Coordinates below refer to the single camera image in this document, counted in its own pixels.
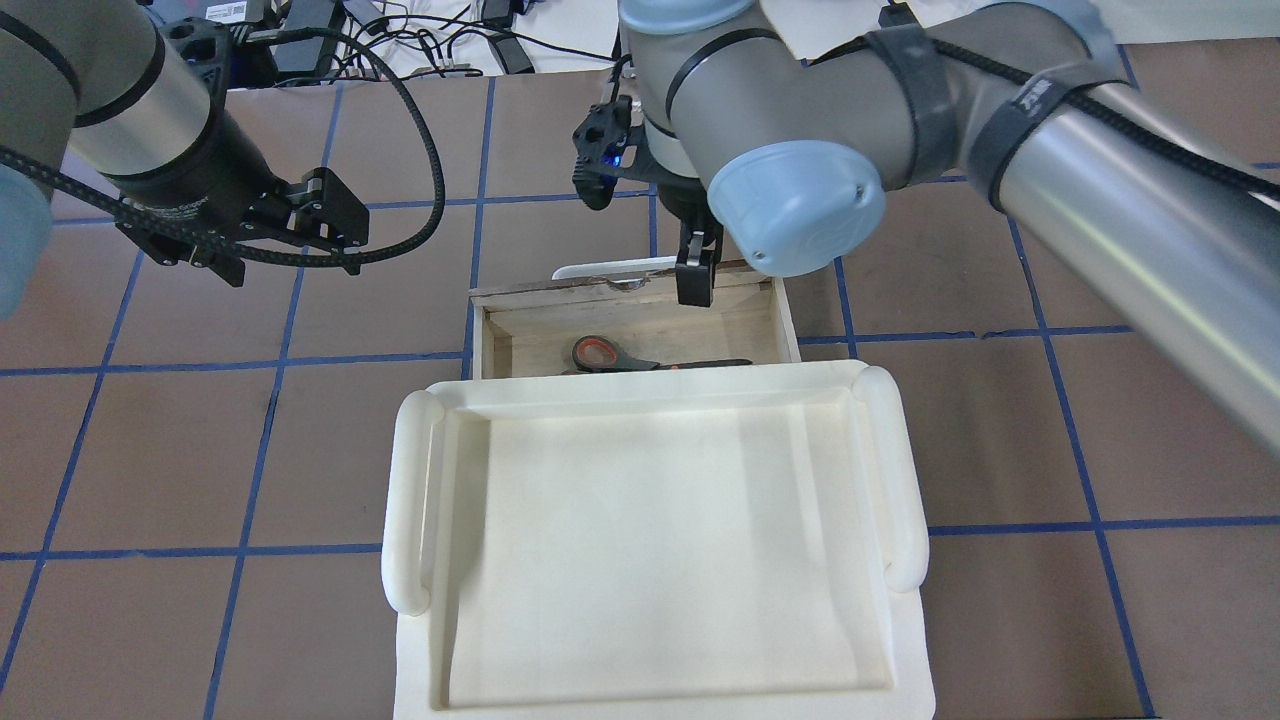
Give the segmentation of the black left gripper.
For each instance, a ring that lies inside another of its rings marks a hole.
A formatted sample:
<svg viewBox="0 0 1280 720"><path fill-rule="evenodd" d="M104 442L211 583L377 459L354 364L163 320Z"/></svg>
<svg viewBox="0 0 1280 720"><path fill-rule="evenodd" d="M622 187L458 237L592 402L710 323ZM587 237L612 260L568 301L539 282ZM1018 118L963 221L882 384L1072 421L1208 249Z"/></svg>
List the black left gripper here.
<svg viewBox="0 0 1280 720"><path fill-rule="evenodd" d="M164 168L127 177L120 200L202 236L270 240L332 256L369 242L369 210L326 167L291 183L239 129L212 129Z"/></svg>

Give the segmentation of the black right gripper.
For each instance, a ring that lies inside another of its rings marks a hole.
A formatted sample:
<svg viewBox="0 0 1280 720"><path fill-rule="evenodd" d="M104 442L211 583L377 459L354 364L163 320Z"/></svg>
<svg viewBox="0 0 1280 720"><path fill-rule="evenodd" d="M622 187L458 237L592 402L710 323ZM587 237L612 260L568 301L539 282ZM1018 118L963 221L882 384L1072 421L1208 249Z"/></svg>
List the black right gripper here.
<svg viewBox="0 0 1280 720"><path fill-rule="evenodd" d="M709 307L724 227L710 211L701 182L659 161L655 141L669 136L653 129L646 120L637 126L631 120L632 97L628 95L588 109L572 133L575 191L589 209L600 211L611 204L620 181L654 184L663 206L682 222L675 260L678 304Z"/></svg>

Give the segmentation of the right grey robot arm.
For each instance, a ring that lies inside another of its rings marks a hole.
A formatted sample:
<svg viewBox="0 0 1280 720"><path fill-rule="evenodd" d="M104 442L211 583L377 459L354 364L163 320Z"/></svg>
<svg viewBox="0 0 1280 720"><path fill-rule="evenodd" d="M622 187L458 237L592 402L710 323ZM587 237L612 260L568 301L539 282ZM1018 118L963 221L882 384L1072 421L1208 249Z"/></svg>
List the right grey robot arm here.
<svg viewBox="0 0 1280 720"><path fill-rule="evenodd" d="M1132 87L1088 1L992 1L809 61L756 1L622 1L616 90L573 132L602 210L657 184L692 304L730 234L765 275L818 270L886 196L957 170L1211 398L1277 447L1277 186Z"/></svg>

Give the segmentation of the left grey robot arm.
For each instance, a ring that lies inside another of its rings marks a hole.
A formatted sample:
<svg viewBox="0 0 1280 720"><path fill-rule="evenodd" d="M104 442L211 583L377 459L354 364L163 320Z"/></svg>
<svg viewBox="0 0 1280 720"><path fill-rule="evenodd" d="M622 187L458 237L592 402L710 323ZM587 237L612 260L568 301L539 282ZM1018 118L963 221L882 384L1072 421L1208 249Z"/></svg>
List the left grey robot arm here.
<svg viewBox="0 0 1280 720"><path fill-rule="evenodd" d="M369 210L333 170L291 183L227 110L251 24L156 24L134 1L3 4L3 315L52 228L59 158L116 190L116 228L160 265L230 286L262 241L332 255L369 241Z"/></svg>

